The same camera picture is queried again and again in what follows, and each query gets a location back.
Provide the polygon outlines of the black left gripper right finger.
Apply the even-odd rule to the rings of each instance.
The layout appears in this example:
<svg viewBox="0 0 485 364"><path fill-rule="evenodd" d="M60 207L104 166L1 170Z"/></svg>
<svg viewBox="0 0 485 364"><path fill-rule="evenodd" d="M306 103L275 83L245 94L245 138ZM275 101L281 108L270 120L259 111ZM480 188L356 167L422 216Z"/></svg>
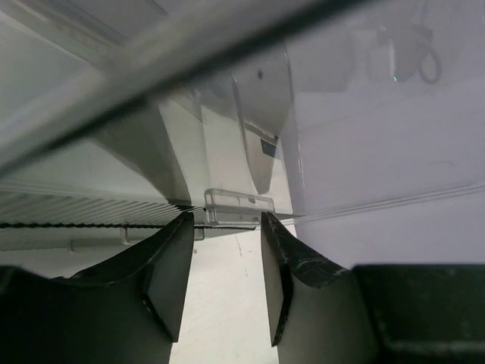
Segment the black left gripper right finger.
<svg viewBox="0 0 485 364"><path fill-rule="evenodd" d="M271 345L281 363L375 363L379 345L355 276L261 216Z"/></svg>

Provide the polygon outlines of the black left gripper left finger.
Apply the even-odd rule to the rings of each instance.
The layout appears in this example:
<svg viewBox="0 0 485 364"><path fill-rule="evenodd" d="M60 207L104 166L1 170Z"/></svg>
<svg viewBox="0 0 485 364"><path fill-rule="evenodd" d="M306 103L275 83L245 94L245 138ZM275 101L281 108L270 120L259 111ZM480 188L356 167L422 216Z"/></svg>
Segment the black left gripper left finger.
<svg viewBox="0 0 485 364"><path fill-rule="evenodd" d="M3 363L167 363L178 341L194 244L184 212L69 278L1 268Z"/></svg>

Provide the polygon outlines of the clear acrylic organizer lid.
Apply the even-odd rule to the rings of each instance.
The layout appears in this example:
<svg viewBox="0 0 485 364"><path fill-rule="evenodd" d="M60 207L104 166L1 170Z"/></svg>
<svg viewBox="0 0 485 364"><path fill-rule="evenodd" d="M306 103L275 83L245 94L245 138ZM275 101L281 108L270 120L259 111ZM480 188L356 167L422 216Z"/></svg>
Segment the clear acrylic organizer lid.
<svg viewBox="0 0 485 364"><path fill-rule="evenodd" d="M478 1L199 6L35 98L1 172L91 138L167 200L327 215L484 189Z"/></svg>

